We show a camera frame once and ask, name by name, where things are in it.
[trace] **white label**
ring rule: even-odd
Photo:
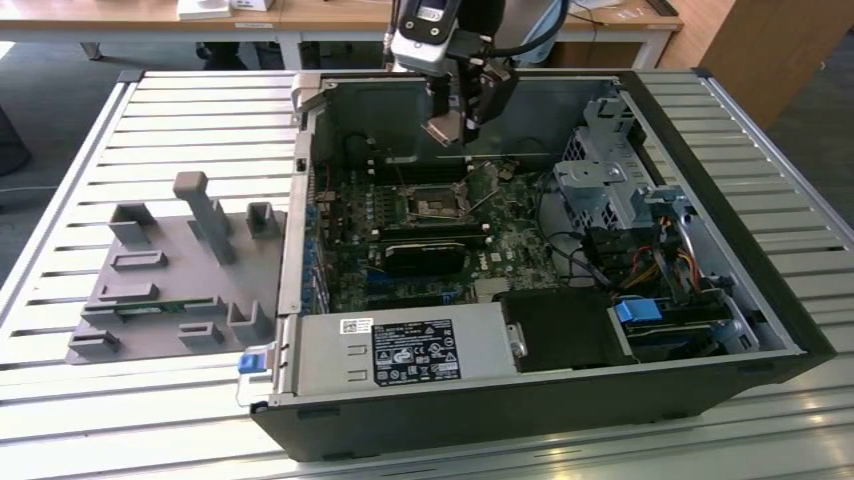
[[[422,20],[427,20],[429,22],[438,22],[442,20],[442,16],[445,15],[445,11],[438,8],[430,7],[418,7],[418,13],[415,16]]]
[[[235,23],[235,28],[273,28],[273,23]]]
[[[161,307],[129,308],[127,310],[119,309],[121,315],[143,315],[146,313],[163,313],[163,310]]]
[[[351,333],[371,333],[373,318],[345,318],[342,320],[342,335]]]

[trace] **wooden cabinet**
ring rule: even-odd
[[[852,0],[670,0],[685,23],[660,66],[704,66],[769,127],[854,21]]]

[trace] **power supply label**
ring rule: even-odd
[[[381,387],[462,378],[452,320],[374,325],[373,342]]]

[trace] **motherboard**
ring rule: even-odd
[[[542,172],[518,167],[457,157],[318,169],[331,312],[490,302],[558,284],[534,220]]]

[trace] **barcode sticker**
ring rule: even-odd
[[[373,318],[345,318],[342,319],[342,335],[349,335],[351,333],[371,333],[373,326]]]

